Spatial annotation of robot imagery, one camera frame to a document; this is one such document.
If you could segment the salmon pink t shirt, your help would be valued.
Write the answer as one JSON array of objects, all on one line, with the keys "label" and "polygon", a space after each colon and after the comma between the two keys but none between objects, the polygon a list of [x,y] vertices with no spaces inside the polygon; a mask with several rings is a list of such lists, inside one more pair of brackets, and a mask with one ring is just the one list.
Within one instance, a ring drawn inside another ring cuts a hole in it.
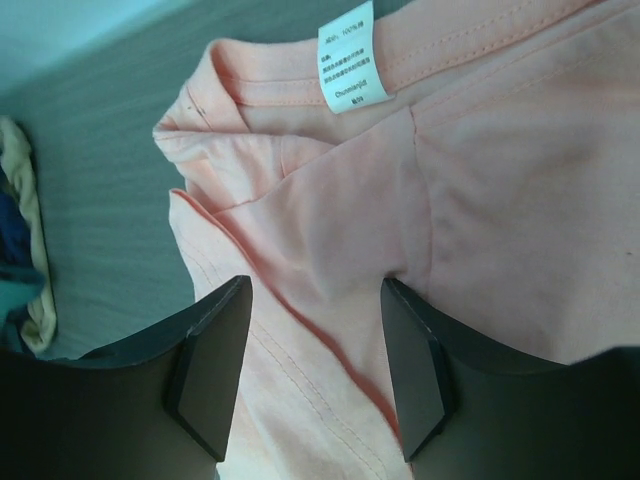
[{"label": "salmon pink t shirt", "polygon": [[153,131],[203,297],[253,317],[224,479],[408,479],[380,287],[516,349],[639,340],[639,5],[414,1],[375,23],[386,102],[332,113],[317,44],[219,39]]}]

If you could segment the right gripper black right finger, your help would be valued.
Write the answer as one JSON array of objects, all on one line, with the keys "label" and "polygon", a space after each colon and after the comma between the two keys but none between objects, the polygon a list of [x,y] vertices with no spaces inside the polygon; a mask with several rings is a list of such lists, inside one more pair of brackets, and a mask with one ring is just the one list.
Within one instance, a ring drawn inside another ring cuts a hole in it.
[{"label": "right gripper black right finger", "polygon": [[404,458],[418,479],[635,479],[639,350],[570,365],[497,342],[398,280],[381,313]]}]

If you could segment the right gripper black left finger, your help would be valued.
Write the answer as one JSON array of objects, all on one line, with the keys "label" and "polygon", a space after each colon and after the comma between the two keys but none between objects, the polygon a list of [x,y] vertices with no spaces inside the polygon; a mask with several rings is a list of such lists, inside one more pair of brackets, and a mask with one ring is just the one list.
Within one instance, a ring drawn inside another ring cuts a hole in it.
[{"label": "right gripper black left finger", "polygon": [[214,479],[225,459],[252,284],[75,359],[1,354],[5,479]]}]

